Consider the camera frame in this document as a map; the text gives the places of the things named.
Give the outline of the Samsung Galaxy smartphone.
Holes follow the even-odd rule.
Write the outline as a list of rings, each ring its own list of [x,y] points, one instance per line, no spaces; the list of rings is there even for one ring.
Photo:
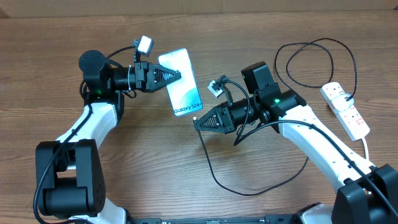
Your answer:
[[[182,48],[158,56],[161,66],[181,73],[181,78],[167,85],[173,114],[185,116],[203,108],[192,63],[187,49]]]

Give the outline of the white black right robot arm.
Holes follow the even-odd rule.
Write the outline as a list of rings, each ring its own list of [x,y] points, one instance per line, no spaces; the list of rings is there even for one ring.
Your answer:
[[[292,215],[266,218],[266,223],[397,223],[397,171],[386,164],[376,167],[339,140],[295,91],[281,92],[265,62],[244,68],[245,97],[233,101],[222,75],[210,82],[224,103],[194,119],[197,131],[232,133],[257,120],[257,132],[268,126],[297,145],[322,171],[333,187],[333,205],[311,204]]]

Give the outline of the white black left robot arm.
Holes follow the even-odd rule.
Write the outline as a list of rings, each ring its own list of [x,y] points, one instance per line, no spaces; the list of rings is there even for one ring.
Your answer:
[[[98,50],[79,58],[83,72],[80,96],[83,113],[76,123],[54,141],[35,150],[37,186],[32,203],[34,216],[53,216],[60,223],[133,223],[130,213],[106,196],[98,149],[124,114],[124,98],[137,91],[153,93],[181,79],[178,70],[141,61],[123,67]]]

